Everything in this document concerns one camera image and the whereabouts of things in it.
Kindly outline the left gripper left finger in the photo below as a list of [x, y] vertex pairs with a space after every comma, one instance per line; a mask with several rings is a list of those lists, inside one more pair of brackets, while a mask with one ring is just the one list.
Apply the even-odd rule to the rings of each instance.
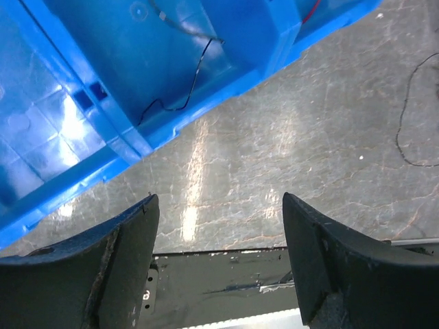
[[2, 328], [136, 328], [160, 210], [150, 195], [26, 256], [1, 259]]

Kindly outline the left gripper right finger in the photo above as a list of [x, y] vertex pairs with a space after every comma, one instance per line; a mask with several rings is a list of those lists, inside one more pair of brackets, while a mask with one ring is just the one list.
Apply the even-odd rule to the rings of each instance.
[[373, 239], [283, 196], [298, 307], [310, 328], [437, 328], [438, 243]]

